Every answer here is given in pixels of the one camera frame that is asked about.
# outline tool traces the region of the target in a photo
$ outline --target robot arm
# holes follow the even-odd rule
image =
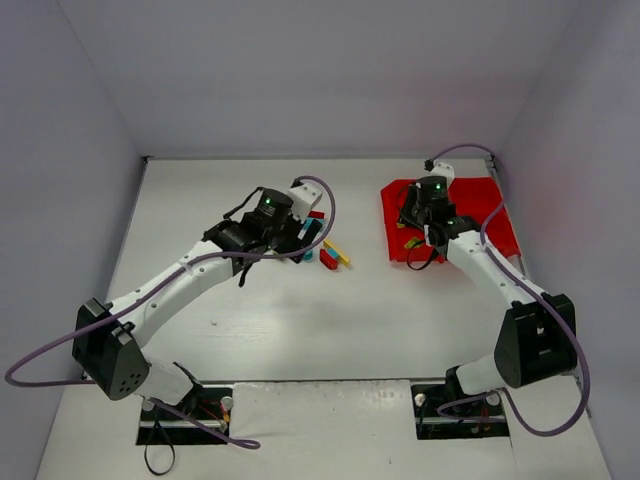
[[[426,243],[460,268],[493,302],[504,307],[505,315],[492,354],[447,371],[450,400],[506,385],[521,387],[575,368],[576,352],[558,323],[496,265],[487,251],[505,270],[553,306],[575,333],[573,304],[565,295],[551,296],[533,284],[490,241],[483,244],[479,225],[471,217],[457,215],[456,206],[449,201],[447,190],[452,178],[449,165],[444,162],[431,165],[426,177],[409,186],[401,218],[405,223],[421,225]]]
[[[91,299],[79,309],[76,330],[110,316],[111,310],[119,312],[139,303],[118,321],[76,338],[73,344],[73,357],[111,400],[135,393],[176,405],[197,397],[202,386],[186,368],[150,357],[143,352],[144,346],[167,321],[210,288],[238,274],[240,286],[244,284],[258,259],[225,256],[225,252],[264,254],[272,249],[288,253],[313,242],[320,222],[312,222],[302,238],[300,235],[307,215],[322,198],[321,190],[299,182],[286,194],[259,190],[262,196],[257,207],[240,222],[225,215],[189,252],[141,287],[108,305]],[[292,260],[299,263],[301,255]]]

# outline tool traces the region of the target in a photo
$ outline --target white table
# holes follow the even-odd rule
[[[487,176],[481,159],[453,165],[458,176]],[[335,192],[330,238],[352,269],[263,261],[244,288],[234,279],[205,293],[146,350],[203,381],[443,377],[493,350],[504,312],[452,265],[389,262],[380,189],[423,173],[418,160],[152,161],[110,297],[182,256],[255,186],[286,190],[318,175]]]
[[[514,391],[539,428],[564,421],[578,390],[555,377]],[[232,436],[262,443],[176,447],[168,479],[305,480],[606,480],[591,425],[582,418],[560,437],[526,433],[507,409],[511,438],[417,440],[406,380],[238,384]],[[93,386],[67,387],[37,480],[154,478],[135,446],[140,398],[109,401]],[[152,447],[152,464],[168,466],[166,447]]]
[[[459,176],[487,175],[482,160],[452,163]],[[609,478],[585,417],[539,439],[507,410],[510,439],[416,440],[402,379],[441,378],[491,351],[503,314],[451,265],[413,272],[388,262],[379,192],[419,176],[419,161],[152,161],[110,296],[181,256],[256,185],[285,189],[300,174],[333,188],[331,238],[353,268],[261,262],[244,289],[212,289],[154,337],[150,353],[204,381],[240,382],[232,435],[263,443],[253,452],[178,447],[169,478]],[[399,380],[371,380],[384,378]],[[320,379],[370,381],[264,383]],[[534,426],[549,428],[569,416],[578,390],[556,377],[514,396]],[[96,387],[66,388],[38,479],[153,478],[134,446],[139,409],[136,397],[110,402]],[[156,450],[166,462],[166,449]]]

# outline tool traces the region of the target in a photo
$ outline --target gray wall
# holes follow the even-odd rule
[[[73,330],[106,293],[141,165],[60,7],[0,2],[0,365]],[[20,372],[65,378],[70,346]],[[0,382],[0,478],[35,477],[61,389]]]
[[[142,153],[500,145],[577,0],[60,0]]]
[[[586,0],[502,149],[533,277],[577,306],[615,478],[638,478],[640,2]]]

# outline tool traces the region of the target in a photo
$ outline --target purple cable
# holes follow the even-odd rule
[[[498,155],[493,150],[491,150],[490,148],[487,148],[487,147],[485,147],[483,145],[479,145],[477,143],[461,143],[461,144],[453,145],[452,147],[446,148],[446,149],[442,150],[441,152],[438,152],[436,155],[431,157],[431,160],[436,160],[439,157],[441,157],[442,155],[450,152],[451,150],[455,150],[457,148],[462,148],[462,147],[479,148],[481,150],[484,150],[485,152],[490,153],[493,157],[495,157],[496,160],[499,161]],[[578,407],[576,408],[576,410],[573,412],[571,417],[569,417],[569,419],[565,423],[563,423],[559,427],[554,428],[552,430],[546,430],[546,431],[544,431],[544,430],[536,430],[531,425],[529,425],[524,420],[524,418],[522,417],[522,414],[520,413],[520,411],[516,407],[515,402],[513,401],[513,397],[511,396],[511,393],[509,393],[509,391],[506,388],[502,389],[502,392],[504,393],[504,396],[506,397],[507,401],[509,402],[509,405],[511,406],[511,409],[513,410],[513,414],[515,415],[516,419],[522,424],[522,426],[524,427],[524,429],[526,431],[528,431],[529,433],[531,433],[533,435],[537,435],[539,437],[553,437],[555,435],[559,435],[559,434],[561,434],[563,432],[566,432],[571,427],[573,427],[576,424],[576,422],[580,419],[580,417],[582,416],[582,414],[584,413],[584,411],[587,408],[587,403],[589,401],[589,395],[591,394],[591,375],[589,373],[589,364],[587,363],[587,358],[586,358],[586,356],[584,354],[584,351],[582,350],[582,347],[580,346],[580,343],[578,342],[578,339],[576,338],[574,333],[569,328],[569,325],[567,325],[567,322],[565,322],[564,319],[560,316],[560,314],[558,312],[556,312],[556,310],[549,304],[549,302],[547,302],[544,298],[542,298],[540,295],[538,295],[536,292],[534,292],[530,287],[528,287],[517,276],[512,274],[509,271],[509,269],[503,265],[503,263],[496,256],[496,254],[491,250],[491,248],[487,248],[486,247],[486,245],[487,245],[487,225],[489,225],[489,222],[491,222],[491,220],[493,220],[493,218],[500,212],[500,210],[502,210],[503,207],[504,207],[504,201],[500,202],[500,204],[496,207],[496,209],[493,212],[491,212],[491,214],[482,223],[482,227],[480,227],[480,242],[482,243],[482,246],[485,247],[485,251],[489,255],[489,258],[491,258],[493,263],[496,264],[496,266],[500,269],[500,271],[502,271],[502,273],[504,273],[514,284],[516,284],[518,287],[522,288],[525,292],[527,292],[527,294],[529,294],[536,302],[538,302],[540,305],[542,305],[543,308],[547,312],[549,312],[549,314],[553,317],[553,319],[558,323],[558,325],[560,326],[560,328],[562,329],[564,334],[569,339],[569,342],[571,343],[571,346],[576,351],[576,355],[578,356],[578,362],[580,364],[580,368],[582,369],[582,384],[583,384],[582,385],[582,395],[580,397],[580,402],[578,403]],[[466,398],[466,399],[463,399],[463,400],[457,400],[455,402],[450,402],[450,403],[446,403],[444,405],[441,405],[440,408],[438,408],[437,411],[438,411],[438,414],[443,416],[443,417],[461,419],[462,417],[456,417],[454,415],[450,415],[450,414],[444,413],[444,411],[449,409],[449,408],[451,408],[451,407],[454,407],[454,406],[457,406],[457,405],[461,405],[463,403],[470,403],[470,402],[474,402],[474,401],[481,400],[481,399],[482,398],[470,397],[470,398]],[[481,417],[474,417],[472,419],[477,420],[479,418],[481,418]]]
[[[187,422],[198,427],[200,430],[207,432],[209,435],[213,435],[214,437],[219,438],[224,442],[235,445],[236,447],[246,448],[247,450],[257,450],[260,448],[260,442],[258,442],[257,440],[250,440],[246,438],[231,438],[225,435],[224,433],[220,433],[214,430],[213,428],[207,427],[206,425],[202,424],[195,418],[187,415],[186,413],[182,413],[177,408],[173,408],[171,405],[167,405],[162,400],[158,400],[157,398],[151,398],[149,399],[149,401],[153,403],[156,407],[162,408],[163,410],[166,410],[167,412],[175,415],[176,417],[186,420]]]
[[[335,221],[335,217],[336,217],[336,199],[335,196],[333,195],[333,192],[331,191],[331,188],[329,187],[329,185],[327,185],[327,183],[318,178],[315,177],[313,175],[302,175],[298,178],[296,178],[296,180],[310,180],[313,182],[316,182],[318,184],[320,184],[324,190],[327,192],[327,196],[329,197],[329,203],[331,205],[331,216],[329,217],[329,221],[327,222],[327,227],[324,230],[324,232],[322,232],[322,234],[320,235],[320,237],[318,237],[311,245],[309,245],[308,247],[305,248],[301,248],[299,250],[296,250],[294,252],[289,252],[289,253],[281,253],[281,254],[277,254],[277,255],[264,255],[264,254],[259,254],[259,253],[249,253],[249,252],[215,252],[215,253],[209,253],[206,255],[201,255],[193,260],[191,260],[188,265],[193,266],[196,265],[200,262],[203,262],[205,260],[210,260],[212,258],[219,258],[219,257],[226,257],[226,258],[248,258],[250,260],[270,260],[270,259],[281,259],[281,258],[291,258],[291,257],[296,257],[298,255],[302,255],[303,253],[305,253],[308,250],[311,250],[313,248],[315,248],[316,246],[318,246],[329,234],[329,232],[331,231],[331,228],[333,227],[333,222]],[[26,365],[27,363],[31,362],[32,360],[36,359],[37,357],[39,357],[40,355],[48,352],[49,350],[52,350],[54,348],[56,348],[59,345],[62,345],[65,342],[68,342],[69,340],[73,340],[75,338],[81,337],[83,335],[86,335],[89,332],[92,332],[100,327],[103,327],[105,325],[108,325],[112,322],[115,322],[116,320],[118,320],[121,317],[124,317],[125,315],[133,312],[134,310],[136,310],[138,307],[140,307],[140,305],[144,304],[146,301],[148,301],[149,299],[151,299],[154,295],[156,295],[158,292],[160,292],[164,287],[166,287],[167,285],[169,285],[171,282],[173,282],[176,278],[178,278],[180,275],[182,275],[182,273],[185,271],[184,268],[179,268],[178,270],[176,270],[175,272],[173,272],[171,275],[169,275],[167,278],[165,278],[162,282],[160,282],[158,285],[156,285],[151,291],[149,291],[149,293],[147,293],[146,295],[144,295],[142,298],[140,298],[139,300],[137,300],[136,302],[134,302],[133,304],[131,304],[130,306],[128,306],[127,308],[125,308],[124,310],[118,312],[118,313],[114,313],[113,315],[110,315],[107,318],[104,318],[96,323],[93,323],[89,326],[86,326],[84,328],[81,328],[80,330],[76,330],[74,332],[70,332],[52,342],[47,343],[46,345],[43,345],[42,347],[34,350],[33,352],[29,353],[28,355],[26,355],[25,357],[21,358],[20,360],[18,360],[16,363],[14,363],[13,365],[11,365],[7,371],[5,372],[4,375],[4,380],[5,382],[7,382],[9,385],[13,385],[14,387],[23,387],[23,388],[36,388],[36,387],[59,387],[59,386],[65,386],[65,385],[88,385],[88,384],[93,384],[94,382],[92,380],[52,380],[52,381],[46,381],[46,382],[24,382],[22,380],[17,380],[15,378],[13,378],[14,373],[16,373],[20,368],[22,368],[24,365]],[[154,401],[154,403],[156,403],[157,406],[159,406],[160,408],[164,408],[167,411],[170,411],[171,413],[173,413],[174,415],[176,415],[175,412],[178,412],[178,410],[169,407],[169,405],[164,404],[163,402],[160,402],[159,400],[152,400]],[[178,415],[181,418],[184,418],[185,420],[193,423],[195,426],[197,426],[198,428],[204,430],[207,433],[210,433],[214,436],[220,436],[221,434],[219,434],[218,432],[215,432],[214,430],[202,425],[202,423],[198,422],[195,419],[191,419],[191,417],[189,416],[184,416],[184,414],[180,414]],[[226,437],[226,435],[223,435],[222,437],[224,437],[224,440],[232,443],[234,445],[237,445],[239,447],[243,447],[243,448],[249,448],[249,449],[255,449],[255,448],[260,448],[260,443],[255,442],[255,443],[250,443],[253,442],[252,440],[234,440],[231,438]]]

